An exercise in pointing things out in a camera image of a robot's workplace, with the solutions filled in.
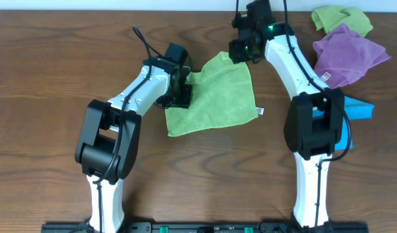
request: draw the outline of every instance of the green cloth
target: green cloth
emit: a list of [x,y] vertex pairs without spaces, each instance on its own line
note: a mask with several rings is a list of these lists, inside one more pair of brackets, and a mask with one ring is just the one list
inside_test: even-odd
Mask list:
[[187,83],[193,85],[190,108],[165,110],[168,136],[236,126],[258,117],[249,69],[244,62],[233,64],[228,52],[192,73]]
[[342,23],[347,24],[350,30],[358,32],[361,36],[367,35],[372,30],[369,18],[358,8],[322,7],[312,12],[312,20],[316,30],[324,28],[327,34]]

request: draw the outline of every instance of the purple cloth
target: purple cloth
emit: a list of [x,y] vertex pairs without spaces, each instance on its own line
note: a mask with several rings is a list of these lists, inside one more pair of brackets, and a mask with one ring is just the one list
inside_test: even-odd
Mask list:
[[331,89],[356,82],[369,68],[390,58],[384,47],[363,38],[344,23],[313,42],[313,49],[318,56],[314,71],[318,77],[324,76],[321,79]]

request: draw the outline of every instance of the white label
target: white label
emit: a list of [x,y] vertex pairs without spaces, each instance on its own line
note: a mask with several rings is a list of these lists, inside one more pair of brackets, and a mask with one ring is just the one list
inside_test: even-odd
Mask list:
[[325,72],[322,76],[321,76],[321,80],[326,82],[328,79],[330,78],[330,73]]
[[263,107],[256,107],[257,108],[257,112],[259,115],[263,115],[264,112],[264,108]]

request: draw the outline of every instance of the blue object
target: blue object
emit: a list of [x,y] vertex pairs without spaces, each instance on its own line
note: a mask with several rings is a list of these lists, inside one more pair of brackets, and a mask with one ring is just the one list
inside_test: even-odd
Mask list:
[[[374,110],[374,105],[370,103],[362,102],[361,100],[356,100],[347,96],[345,97],[345,112],[350,120],[372,119],[372,110]],[[313,117],[322,115],[322,111],[313,110]],[[335,145],[335,150],[345,149],[347,140],[348,129],[346,127],[346,122],[343,121],[341,140]]]

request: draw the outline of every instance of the wooden table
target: wooden table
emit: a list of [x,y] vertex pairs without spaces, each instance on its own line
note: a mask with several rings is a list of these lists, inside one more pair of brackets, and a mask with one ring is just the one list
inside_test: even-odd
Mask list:
[[[368,39],[392,58],[346,94],[375,105],[352,121],[354,149],[331,165],[327,206],[335,221],[366,221],[397,232],[397,14],[367,14]],[[282,12],[275,12],[278,21]],[[184,46],[195,70],[237,38],[232,12],[0,11],[0,232],[39,232],[46,221],[84,221],[89,185],[74,150],[88,103],[106,101],[138,75],[146,51],[130,30],[164,52]],[[310,13],[291,13],[313,65]],[[136,165],[124,185],[128,216],[156,221],[259,221],[289,218],[296,168],[283,126],[289,97],[274,68],[248,64],[258,107],[250,123],[177,138],[162,109],[142,120]]]

